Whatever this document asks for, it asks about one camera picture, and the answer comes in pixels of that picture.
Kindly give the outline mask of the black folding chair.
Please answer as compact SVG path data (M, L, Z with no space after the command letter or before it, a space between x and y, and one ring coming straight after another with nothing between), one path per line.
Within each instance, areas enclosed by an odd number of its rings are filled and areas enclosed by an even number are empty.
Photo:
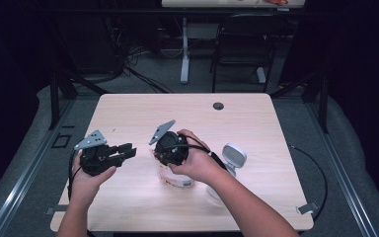
M251 67L256 74L265 68L263 91L273 69L275 53L287 29L287 21L276 15L235 14L218 26L210 64L212 91L216 89L219 66Z

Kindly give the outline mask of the white-legged wooden table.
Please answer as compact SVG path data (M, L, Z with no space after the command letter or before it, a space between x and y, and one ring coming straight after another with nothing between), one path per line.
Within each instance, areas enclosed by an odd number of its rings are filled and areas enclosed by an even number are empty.
M172 9L271 9L289 12L291 9L301 9L307 0L288 0L288 4L277 6L264 0L162 0L164 8ZM208 38L212 37L212 24L188 24L183 17L183 63L181 83L187 84L190 72L189 36Z

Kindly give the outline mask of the person's right hand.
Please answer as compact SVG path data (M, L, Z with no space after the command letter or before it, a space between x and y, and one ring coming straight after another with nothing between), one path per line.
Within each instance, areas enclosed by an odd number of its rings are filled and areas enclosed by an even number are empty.
M178 134L186 136L190 145L200 146L209 150L208 145L200 140L192 131L182 129L178 131ZM220 178L228 174L205 151L197 148L189 149L189 156L181 165L169 164L169 168L174 174L188 176L211 187Z

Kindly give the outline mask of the white lidded cup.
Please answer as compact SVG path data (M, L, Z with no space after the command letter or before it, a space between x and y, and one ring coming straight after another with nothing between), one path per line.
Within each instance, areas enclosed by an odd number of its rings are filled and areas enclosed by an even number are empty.
M247 153L238 145L234 143L227 143L223 146L221 154L214 154L213 158L221 167L225 168L234 179L236 179L237 170L241 169L247 161ZM207 186L206 191L210 195L210 200L214 205L224 205L220 196L212 187Z

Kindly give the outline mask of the person's left hand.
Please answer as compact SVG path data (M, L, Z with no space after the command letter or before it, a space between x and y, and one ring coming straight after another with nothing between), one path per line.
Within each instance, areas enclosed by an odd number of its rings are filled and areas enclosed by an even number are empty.
M100 186L112 177L116 166L109 167L105 172L97 176L90 176L80 166L80 155L77 155L73 164L73 182L71 186L71 204L89 206L97 195Z

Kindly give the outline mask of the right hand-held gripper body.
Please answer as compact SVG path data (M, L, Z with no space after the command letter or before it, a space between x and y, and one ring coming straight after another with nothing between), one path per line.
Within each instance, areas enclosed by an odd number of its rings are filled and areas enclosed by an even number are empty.
M176 123L174 119L160 124L154 132L149 144L156 144L155 158L163 165L181 165L189 155L189 144L186 137L170 131Z

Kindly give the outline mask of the metal floor rail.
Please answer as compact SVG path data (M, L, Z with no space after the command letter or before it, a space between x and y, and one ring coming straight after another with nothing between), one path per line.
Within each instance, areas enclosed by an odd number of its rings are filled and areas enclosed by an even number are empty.
M362 204L361 198L356 192L355 187L343 166L341 157L337 152L332 138L328 133L325 133L320 126L318 120L318 112L313 104L306 103L305 108L315 126L319 136L323 140L324 146L329 153L329 160L333 172L337 178L338 184L341 187L343 196L349 206L349 209L355 219L355 222L363 237L378 237L377 231L372 224L365 207Z
M48 129L51 124L50 104L45 102L39 104L32 126L0 180L0 236L6 232L25 199L42 167L45 153L58 136L58 131L74 104L74 101L65 101L62 104L59 121L53 129Z

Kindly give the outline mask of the black metal stand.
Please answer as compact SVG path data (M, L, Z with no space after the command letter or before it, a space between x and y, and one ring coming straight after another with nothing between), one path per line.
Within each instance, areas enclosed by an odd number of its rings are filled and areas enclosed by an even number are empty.
M306 89L301 96L304 103L313 103L316 98L319 98L318 124L324 133L328 133L327 114L329 81L324 72L312 72L297 81L289 83L276 92L271 93L270 96L273 99L279 98L301 85L306 86Z
M59 93L62 93L67 100L75 100L78 96L74 83L79 83L91 91L104 95L108 91L86 80L84 77L73 73L69 70L56 71L50 79L50 107L51 107L51 124L49 130L56 127L60 121Z

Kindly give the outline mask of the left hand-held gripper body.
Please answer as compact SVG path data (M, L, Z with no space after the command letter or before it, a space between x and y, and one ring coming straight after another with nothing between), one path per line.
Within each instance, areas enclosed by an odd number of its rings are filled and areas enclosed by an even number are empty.
M75 151L82 151L80 166L85 173L96 176L109 167L120 167L124 160L125 148L108 146L107 140L99 130L95 130L74 146Z

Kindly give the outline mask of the red and white spouted pouch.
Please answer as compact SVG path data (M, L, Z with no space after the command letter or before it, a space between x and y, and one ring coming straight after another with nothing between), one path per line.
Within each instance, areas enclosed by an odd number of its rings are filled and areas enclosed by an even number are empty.
M193 186L193 179L185 175L174 174L169 166L162 164L155 157L155 152L153 149L150 149L150 152L156 164L158 177L162 183L180 189L187 189Z

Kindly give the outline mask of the black floor socket frame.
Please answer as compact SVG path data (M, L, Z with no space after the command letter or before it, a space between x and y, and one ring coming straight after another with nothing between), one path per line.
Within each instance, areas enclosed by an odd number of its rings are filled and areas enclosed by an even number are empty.
M54 139L51 147L52 148L66 148L70 139L71 139L70 134L58 133L56 138Z

